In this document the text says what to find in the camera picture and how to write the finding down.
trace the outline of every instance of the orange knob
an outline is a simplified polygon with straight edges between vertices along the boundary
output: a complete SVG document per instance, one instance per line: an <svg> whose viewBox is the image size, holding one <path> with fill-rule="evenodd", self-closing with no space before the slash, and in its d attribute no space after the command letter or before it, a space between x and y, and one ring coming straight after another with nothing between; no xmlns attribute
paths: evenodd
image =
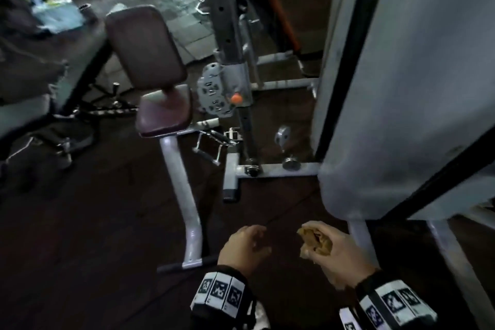
<svg viewBox="0 0 495 330"><path fill-rule="evenodd" d="M243 101L243 96L238 92L234 93L234 95L230 98L230 103L236 106L240 105Z"/></svg>

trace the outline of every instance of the seat support post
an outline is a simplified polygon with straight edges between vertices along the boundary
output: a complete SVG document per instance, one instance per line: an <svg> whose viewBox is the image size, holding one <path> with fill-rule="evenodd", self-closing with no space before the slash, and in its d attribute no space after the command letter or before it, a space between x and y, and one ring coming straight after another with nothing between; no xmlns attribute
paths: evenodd
<svg viewBox="0 0 495 330"><path fill-rule="evenodd" d="M173 134L160 139L161 151L167 165L170 180L179 203L182 218L186 225L186 253L183 269L201 266L201 250L203 233L200 215L197 212L186 168L182 161L181 152L177 144L177 135Z"/></svg>

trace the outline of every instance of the stool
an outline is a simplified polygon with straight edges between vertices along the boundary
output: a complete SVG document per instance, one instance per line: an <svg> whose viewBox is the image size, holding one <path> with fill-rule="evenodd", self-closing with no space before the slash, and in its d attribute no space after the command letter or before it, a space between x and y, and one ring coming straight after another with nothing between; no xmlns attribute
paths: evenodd
<svg viewBox="0 0 495 330"><path fill-rule="evenodd" d="M141 137L160 138L163 158L186 226L184 261L164 265L158 273L216 263L218 256L202 258L202 227L189 179L182 162L177 134L193 118L191 90L180 84L186 67L160 12L140 6L110 13L105 20L108 39L133 87L155 90L141 97L136 129Z"/></svg>

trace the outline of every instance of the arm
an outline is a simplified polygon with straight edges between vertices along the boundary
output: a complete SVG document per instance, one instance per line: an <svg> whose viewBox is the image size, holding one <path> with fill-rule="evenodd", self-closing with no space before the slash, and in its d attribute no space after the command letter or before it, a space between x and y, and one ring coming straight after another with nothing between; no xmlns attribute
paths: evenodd
<svg viewBox="0 0 495 330"><path fill-rule="evenodd" d="M319 255L304 245L301 256L319 264L331 283L356 290L359 311L340 310L346 330L424 329L436 323L436 313L407 284L372 265L350 235L323 222L311 221L303 226L317 228L333 245L329 256Z"/></svg>
<svg viewBox="0 0 495 330"><path fill-rule="evenodd" d="M258 247L265 231L263 226L245 226L230 237L191 303L191 330L253 328L257 303L247 278L271 254L271 248Z"/></svg>

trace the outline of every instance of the hand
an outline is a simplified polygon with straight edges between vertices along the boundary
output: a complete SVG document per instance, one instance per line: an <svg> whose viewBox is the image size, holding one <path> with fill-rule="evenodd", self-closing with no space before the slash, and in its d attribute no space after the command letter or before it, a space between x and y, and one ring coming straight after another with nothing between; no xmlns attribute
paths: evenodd
<svg viewBox="0 0 495 330"><path fill-rule="evenodd" d="M271 247L259 248L257 241L262 239L266 227L244 226L230 236L218 256L219 265L227 265L238 270L246 278L272 253Z"/></svg>
<svg viewBox="0 0 495 330"><path fill-rule="evenodd" d="M328 272L330 272L335 282L356 288L358 283L378 270L350 235L319 221L309 221L302 226L317 228L332 241L330 256L322 256L306 248L301 249L301 254L320 265L327 277L329 276Z"/></svg>

